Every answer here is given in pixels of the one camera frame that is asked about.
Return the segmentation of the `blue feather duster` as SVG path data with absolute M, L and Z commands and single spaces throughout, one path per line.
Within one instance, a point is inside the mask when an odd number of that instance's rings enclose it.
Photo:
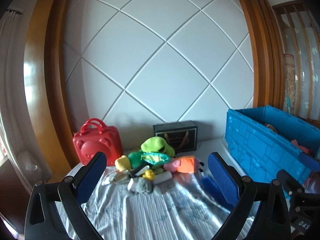
M 224 208 L 230 210 L 232 207 L 227 203 L 226 199 L 224 198 L 222 191 L 220 190 L 219 186 L 215 182 L 215 180 L 210 176 L 205 176 L 200 179 L 200 183 L 203 186 L 204 190 L 210 194 L 215 201 L 223 206 Z

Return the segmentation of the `pink pig plush red dress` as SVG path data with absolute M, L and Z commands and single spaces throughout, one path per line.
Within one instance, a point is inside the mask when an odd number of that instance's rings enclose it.
M 295 145 L 297 148 L 299 148 L 301 151 L 303 151 L 305 154 L 307 154 L 307 155 L 311 155 L 312 154 L 312 151 L 310 149 L 308 149 L 308 148 L 306 148 L 306 147 L 304 147 L 302 145 L 299 145 L 297 140 L 292 140 L 291 143 L 293 145 Z

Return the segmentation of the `pink pig plush orange dress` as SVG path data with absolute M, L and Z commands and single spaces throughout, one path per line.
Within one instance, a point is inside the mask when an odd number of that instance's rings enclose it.
M 171 173 L 189 173 L 193 174 L 198 170 L 203 172 L 204 163 L 197 159 L 194 155 L 183 156 L 179 158 L 171 158 L 170 161 L 163 165 L 165 171 Z

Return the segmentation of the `striped grey cloth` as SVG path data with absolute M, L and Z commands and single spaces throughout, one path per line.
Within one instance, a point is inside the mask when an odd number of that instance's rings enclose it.
M 106 184 L 106 169 L 81 207 L 103 239 L 212 239 L 230 212 L 201 185 L 208 167 L 175 173 L 150 194 L 130 194 L 127 184 Z

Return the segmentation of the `blue plastic crate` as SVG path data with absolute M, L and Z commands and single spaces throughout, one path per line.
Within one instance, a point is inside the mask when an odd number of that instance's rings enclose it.
M 231 156 L 253 180 L 269 182 L 285 170 L 302 184 L 312 171 L 298 160 L 303 151 L 291 141 L 310 149 L 315 159 L 319 128 L 271 106 L 229 109 L 225 140 Z

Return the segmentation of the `rolled patterned mat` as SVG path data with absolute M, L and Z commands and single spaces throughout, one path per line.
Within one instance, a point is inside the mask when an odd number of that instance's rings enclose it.
M 291 54 L 284 54 L 285 60 L 285 100 L 284 110 L 294 115 L 296 98 L 295 58 Z

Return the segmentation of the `black gift box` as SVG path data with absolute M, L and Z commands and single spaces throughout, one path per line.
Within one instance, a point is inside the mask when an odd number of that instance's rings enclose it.
M 153 125 L 154 136 L 162 137 L 174 149 L 175 155 L 195 151 L 198 128 L 191 120 Z

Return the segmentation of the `teal green snack bag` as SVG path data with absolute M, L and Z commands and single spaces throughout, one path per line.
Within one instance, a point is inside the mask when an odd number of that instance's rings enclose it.
M 152 166 L 162 166 L 170 162 L 170 157 L 163 153 L 146 152 L 141 155 L 141 159 Z

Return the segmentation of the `yellow rubber duck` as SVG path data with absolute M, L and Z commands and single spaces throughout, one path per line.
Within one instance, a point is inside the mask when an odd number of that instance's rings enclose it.
M 148 169 L 143 173 L 142 177 L 148 181 L 153 181 L 155 178 L 155 174 L 153 170 Z

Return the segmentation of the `green frog plush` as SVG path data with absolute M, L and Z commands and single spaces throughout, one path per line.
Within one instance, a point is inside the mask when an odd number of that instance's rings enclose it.
M 164 138 L 151 137 L 141 144 L 140 150 L 133 151 L 128 154 L 127 157 L 130 160 L 132 169 L 138 168 L 144 163 L 153 167 L 151 164 L 141 159 L 141 155 L 146 152 L 163 153 L 168 155 L 170 158 L 173 158 L 175 156 L 175 150 L 167 143 Z

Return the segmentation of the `grey fluffy plush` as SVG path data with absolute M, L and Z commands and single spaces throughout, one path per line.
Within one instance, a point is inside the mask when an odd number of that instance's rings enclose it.
M 174 181 L 168 180 L 159 184 L 153 184 L 152 181 L 146 180 L 145 178 L 138 178 L 135 193 L 138 194 L 157 194 L 162 195 L 170 191 L 175 186 Z

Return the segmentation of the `white medicine box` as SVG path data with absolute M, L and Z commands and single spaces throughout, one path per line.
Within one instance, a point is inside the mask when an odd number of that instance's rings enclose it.
M 127 189 L 129 192 L 135 193 L 137 192 L 137 185 L 138 185 L 138 178 L 131 178 L 128 185 L 127 185 Z

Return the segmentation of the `yellow green plush toy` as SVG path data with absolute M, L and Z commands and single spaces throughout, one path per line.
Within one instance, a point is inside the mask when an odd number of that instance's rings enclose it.
M 116 159 L 114 164 L 119 172 L 131 170 L 131 163 L 126 155 L 122 155 L 120 158 Z

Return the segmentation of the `red Rilakkuma case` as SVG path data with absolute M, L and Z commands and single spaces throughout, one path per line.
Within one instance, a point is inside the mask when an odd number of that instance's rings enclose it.
M 106 155 L 107 166 L 114 166 L 123 155 L 118 129 L 97 118 L 87 120 L 73 135 L 73 145 L 83 165 L 87 165 L 97 152 Z

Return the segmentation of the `wooden door frame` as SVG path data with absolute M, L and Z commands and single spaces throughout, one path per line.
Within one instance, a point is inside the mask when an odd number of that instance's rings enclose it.
M 254 70 L 253 106 L 282 109 L 285 95 L 284 53 L 268 0 L 239 0 L 248 26 Z

